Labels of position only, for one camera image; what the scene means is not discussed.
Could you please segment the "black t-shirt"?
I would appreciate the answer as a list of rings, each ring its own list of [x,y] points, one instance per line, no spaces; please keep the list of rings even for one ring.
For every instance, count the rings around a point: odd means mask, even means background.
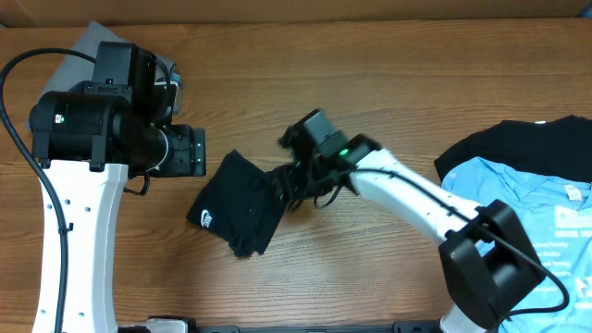
[[[186,219],[228,243],[234,255],[262,255],[285,211],[271,175],[233,150],[197,195]]]

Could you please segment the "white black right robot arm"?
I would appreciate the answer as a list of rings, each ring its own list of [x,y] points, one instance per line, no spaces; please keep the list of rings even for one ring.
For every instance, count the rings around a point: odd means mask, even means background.
[[[438,248],[453,306],[437,332],[495,332],[544,279],[518,215],[496,200],[463,199],[415,173],[372,138],[348,138],[321,109],[278,140],[292,161],[272,172],[290,210],[307,199],[348,189],[406,221]]]

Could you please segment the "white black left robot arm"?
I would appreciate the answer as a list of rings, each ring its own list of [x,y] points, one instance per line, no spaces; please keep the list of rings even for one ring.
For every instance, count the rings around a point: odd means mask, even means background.
[[[32,153],[43,194],[37,332],[115,332],[117,212],[136,177],[201,177],[205,133],[176,125],[180,88],[132,43],[100,43],[92,76],[45,93],[31,110]]]

